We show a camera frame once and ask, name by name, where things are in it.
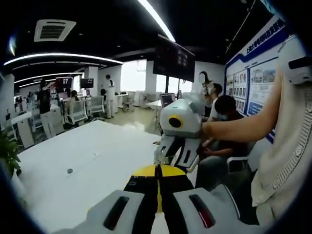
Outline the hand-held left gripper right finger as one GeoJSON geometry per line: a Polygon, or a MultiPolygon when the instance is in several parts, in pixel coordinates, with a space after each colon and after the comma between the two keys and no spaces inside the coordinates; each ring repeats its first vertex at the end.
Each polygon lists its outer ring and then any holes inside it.
{"type": "Polygon", "coordinates": [[[228,188],[194,189],[177,167],[160,165],[162,210],[172,234],[245,234],[247,226],[228,188]]]}

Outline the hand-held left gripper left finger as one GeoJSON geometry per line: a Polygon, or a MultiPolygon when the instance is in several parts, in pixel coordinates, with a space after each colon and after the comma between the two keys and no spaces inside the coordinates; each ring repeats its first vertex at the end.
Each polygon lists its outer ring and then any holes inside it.
{"type": "Polygon", "coordinates": [[[158,208],[155,165],[133,175],[123,190],[116,190],[94,205],[74,234],[149,234],[158,208]]]}

